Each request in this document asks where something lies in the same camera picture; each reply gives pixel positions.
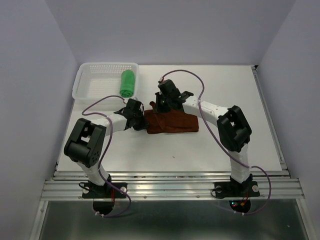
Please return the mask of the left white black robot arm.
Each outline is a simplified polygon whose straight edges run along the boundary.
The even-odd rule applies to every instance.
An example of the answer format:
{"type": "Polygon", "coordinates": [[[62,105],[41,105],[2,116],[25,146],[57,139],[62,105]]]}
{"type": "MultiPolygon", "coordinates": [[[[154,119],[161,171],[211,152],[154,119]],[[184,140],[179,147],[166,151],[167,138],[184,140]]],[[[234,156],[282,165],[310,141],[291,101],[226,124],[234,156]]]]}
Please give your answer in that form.
{"type": "Polygon", "coordinates": [[[63,153],[75,162],[94,185],[94,191],[100,197],[111,193],[110,174],[102,167],[105,137],[112,138],[115,132],[130,128],[135,131],[145,130],[149,124],[144,117],[144,106],[141,101],[128,99],[125,107],[111,115],[97,112],[101,118],[88,120],[79,118],[64,146],[63,153]]]}

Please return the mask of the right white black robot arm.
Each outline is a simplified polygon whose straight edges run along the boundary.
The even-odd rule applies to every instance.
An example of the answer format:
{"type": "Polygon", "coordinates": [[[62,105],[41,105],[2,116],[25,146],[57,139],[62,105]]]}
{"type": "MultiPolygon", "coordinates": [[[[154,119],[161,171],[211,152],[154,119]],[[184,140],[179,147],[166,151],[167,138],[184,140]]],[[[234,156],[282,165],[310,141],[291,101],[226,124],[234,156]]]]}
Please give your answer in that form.
{"type": "Polygon", "coordinates": [[[217,127],[218,137],[213,138],[230,158],[230,189],[235,195],[248,190],[247,181],[251,177],[248,161],[248,143],[252,129],[240,107],[222,107],[201,100],[189,91],[180,92],[170,79],[158,83],[155,93],[157,113],[169,113],[173,110],[201,118],[207,129],[209,123],[217,127]]]}

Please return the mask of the brown microfibre towel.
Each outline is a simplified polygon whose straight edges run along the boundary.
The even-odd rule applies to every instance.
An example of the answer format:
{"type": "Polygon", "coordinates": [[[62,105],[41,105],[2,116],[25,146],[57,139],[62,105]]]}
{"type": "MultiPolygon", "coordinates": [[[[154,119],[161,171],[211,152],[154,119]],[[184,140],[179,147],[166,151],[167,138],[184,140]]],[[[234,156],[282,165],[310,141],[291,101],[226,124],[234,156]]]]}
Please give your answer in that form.
{"type": "Polygon", "coordinates": [[[167,113],[155,112],[156,103],[151,101],[152,109],[144,111],[144,117],[149,124],[146,129],[148,134],[178,134],[195,133],[199,131],[198,117],[177,110],[167,113]]]}

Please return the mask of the green microfibre towel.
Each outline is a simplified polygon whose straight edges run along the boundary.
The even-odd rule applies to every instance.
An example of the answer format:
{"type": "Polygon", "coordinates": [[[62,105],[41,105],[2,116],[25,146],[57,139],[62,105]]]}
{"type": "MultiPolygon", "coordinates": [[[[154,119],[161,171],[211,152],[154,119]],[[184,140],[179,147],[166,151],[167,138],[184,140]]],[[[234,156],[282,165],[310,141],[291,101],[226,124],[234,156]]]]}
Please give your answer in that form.
{"type": "Polygon", "coordinates": [[[128,69],[122,72],[119,94],[123,98],[130,98],[134,95],[135,80],[135,74],[132,70],[128,69]]]}

